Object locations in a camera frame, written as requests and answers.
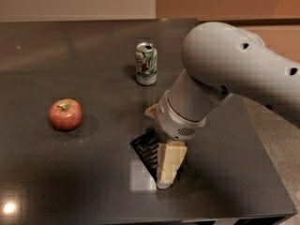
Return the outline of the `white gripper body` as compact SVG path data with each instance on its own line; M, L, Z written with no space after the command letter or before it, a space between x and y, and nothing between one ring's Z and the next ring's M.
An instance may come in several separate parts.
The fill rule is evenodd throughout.
M177 141L192 140L200 128L205 125L206 118L198 122L189 121L180 116L168 100L169 91L166 91L157 103L157 124L170 138Z

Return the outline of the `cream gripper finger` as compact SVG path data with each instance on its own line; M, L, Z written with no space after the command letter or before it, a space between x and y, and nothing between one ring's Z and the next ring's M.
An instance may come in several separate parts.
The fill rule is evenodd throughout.
M149 108L147 108L144 111L144 114L152 119L156 119L157 118L157 108L158 108L158 105L154 104L154 105L150 106Z
M181 141L160 143L157 150L157 187L169 188L177 175L187 153L187 146Z

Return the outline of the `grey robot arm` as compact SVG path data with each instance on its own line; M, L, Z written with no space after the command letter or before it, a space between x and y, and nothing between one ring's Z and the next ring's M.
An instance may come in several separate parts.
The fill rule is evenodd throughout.
M193 28L181 47L184 69L145 114L166 142L157 151L157 187L169 188L187 153L186 142L206 116L233 94L252 99L300 126L300 64L265 47L254 33L223 22Z

